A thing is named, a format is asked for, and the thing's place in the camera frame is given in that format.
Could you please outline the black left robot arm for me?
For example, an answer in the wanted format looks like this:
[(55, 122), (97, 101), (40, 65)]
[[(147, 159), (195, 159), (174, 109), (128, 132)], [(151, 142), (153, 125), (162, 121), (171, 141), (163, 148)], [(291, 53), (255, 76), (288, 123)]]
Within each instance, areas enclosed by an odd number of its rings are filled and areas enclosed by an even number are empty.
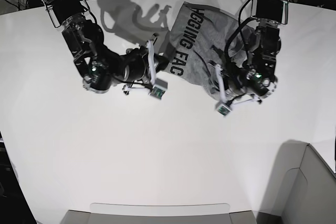
[[(222, 64), (219, 76), (213, 80), (211, 93), (219, 93), (223, 82), (224, 97), (229, 100), (249, 95), (258, 100), (270, 96), (277, 87), (276, 56), (281, 49), (280, 25), (288, 22), (289, 0), (249, 0), (251, 15), (238, 22), (224, 50), (212, 49)], [(229, 54), (234, 39), (240, 37), (246, 58), (237, 64)]]

